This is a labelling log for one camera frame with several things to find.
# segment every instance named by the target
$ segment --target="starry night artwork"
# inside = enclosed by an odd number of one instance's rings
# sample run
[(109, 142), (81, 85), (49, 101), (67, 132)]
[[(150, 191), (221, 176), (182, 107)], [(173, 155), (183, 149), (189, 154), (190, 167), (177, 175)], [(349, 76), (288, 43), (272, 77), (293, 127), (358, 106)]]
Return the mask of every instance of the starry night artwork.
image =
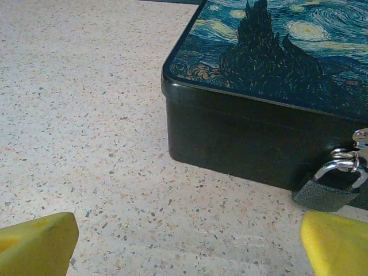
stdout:
[(207, 0), (172, 55), (182, 82), (368, 121), (368, 0)]

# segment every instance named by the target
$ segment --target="yellow object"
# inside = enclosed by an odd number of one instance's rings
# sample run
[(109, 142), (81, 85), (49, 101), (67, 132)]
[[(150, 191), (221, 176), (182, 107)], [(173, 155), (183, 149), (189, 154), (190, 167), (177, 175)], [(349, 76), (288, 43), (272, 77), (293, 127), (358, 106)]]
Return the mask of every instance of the yellow object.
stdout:
[(315, 276), (368, 275), (368, 223), (307, 212), (301, 240)]
[(78, 234), (72, 213), (0, 229), (0, 276), (65, 276)]

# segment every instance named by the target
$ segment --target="padlock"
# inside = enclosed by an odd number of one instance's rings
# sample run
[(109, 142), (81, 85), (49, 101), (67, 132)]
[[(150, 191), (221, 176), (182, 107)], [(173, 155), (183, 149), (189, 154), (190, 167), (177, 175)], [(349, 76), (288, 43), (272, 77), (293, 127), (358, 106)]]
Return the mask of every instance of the padlock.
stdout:
[[(352, 173), (359, 172), (359, 178), (344, 190), (322, 185), (320, 181), (331, 170), (339, 169)], [(298, 191), (292, 192), (292, 199), (305, 207), (323, 211), (336, 212), (354, 198), (359, 196), (359, 187), (368, 179), (365, 167), (357, 166), (357, 159), (335, 159), (323, 165), (313, 177), (307, 175), (302, 182), (305, 183)]]

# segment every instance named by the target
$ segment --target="cypress tree painting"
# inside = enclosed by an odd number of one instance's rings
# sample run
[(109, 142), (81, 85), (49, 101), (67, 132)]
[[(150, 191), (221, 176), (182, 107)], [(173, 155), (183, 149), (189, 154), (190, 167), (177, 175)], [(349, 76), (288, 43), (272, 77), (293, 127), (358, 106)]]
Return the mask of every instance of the cypress tree painting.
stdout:
[(201, 86), (368, 120), (368, 1), (207, 1), (170, 71)]

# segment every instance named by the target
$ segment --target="speckled floor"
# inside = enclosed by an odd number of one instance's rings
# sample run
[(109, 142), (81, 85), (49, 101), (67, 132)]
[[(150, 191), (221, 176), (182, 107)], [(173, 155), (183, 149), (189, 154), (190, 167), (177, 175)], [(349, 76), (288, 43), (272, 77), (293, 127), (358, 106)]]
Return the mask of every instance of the speckled floor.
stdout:
[(312, 275), (288, 191), (168, 155), (160, 69), (195, 8), (0, 2), (1, 226), (74, 212), (68, 276)]

